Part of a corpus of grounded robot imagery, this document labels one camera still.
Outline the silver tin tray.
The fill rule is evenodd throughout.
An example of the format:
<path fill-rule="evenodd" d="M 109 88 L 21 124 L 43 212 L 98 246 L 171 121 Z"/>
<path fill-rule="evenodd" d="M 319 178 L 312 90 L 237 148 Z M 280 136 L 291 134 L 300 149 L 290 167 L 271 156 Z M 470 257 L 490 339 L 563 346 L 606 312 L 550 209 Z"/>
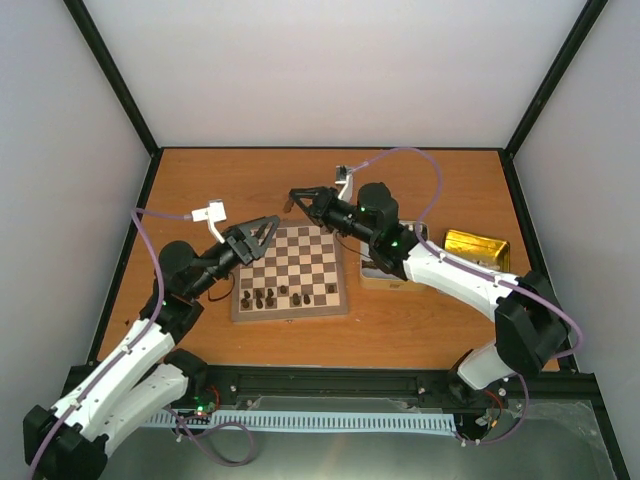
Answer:
<path fill-rule="evenodd" d="M 411 221 L 399 221 L 390 234 L 378 235 L 373 247 L 369 239 L 361 240 L 360 284 L 378 290 L 422 290 L 419 286 L 402 285 L 406 281 L 403 261 L 417 244 L 415 223 Z"/>

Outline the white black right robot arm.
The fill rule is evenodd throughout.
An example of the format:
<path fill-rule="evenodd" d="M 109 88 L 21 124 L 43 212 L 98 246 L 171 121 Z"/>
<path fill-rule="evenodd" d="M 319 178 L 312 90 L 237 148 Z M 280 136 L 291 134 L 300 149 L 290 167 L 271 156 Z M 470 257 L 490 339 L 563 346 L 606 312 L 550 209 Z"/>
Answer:
<path fill-rule="evenodd" d="M 288 197 L 315 225 L 365 243 L 382 272 L 432 287 L 493 322 L 494 340 L 463 355 L 448 373 L 447 388 L 460 404 L 500 379 L 536 376 L 569 336 L 570 323 L 544 276 L 487 269 L 422 239 L 400 222 L 383 183 L 362 186 L 354 204 L 333 187 L 295 188 Z"/>

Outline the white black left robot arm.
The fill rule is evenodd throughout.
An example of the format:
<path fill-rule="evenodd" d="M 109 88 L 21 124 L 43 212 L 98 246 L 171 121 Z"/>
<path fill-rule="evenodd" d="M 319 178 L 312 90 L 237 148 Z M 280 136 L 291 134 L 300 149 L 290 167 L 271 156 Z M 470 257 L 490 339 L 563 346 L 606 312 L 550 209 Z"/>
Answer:
<path fill-rule="evenodd" d="M 179 348 L 204 308 L 200 297 L 239 265 L 263 258 L 278 216 L 233 225 L 197 254 L 185 241 L 151 253 L 152 294 L 125 337 L 76 387 L 23 420 L 29 474 L 46 479 L 97 479 L 120 445 L 161 408 L 201 400 L 206 363 Z"/>

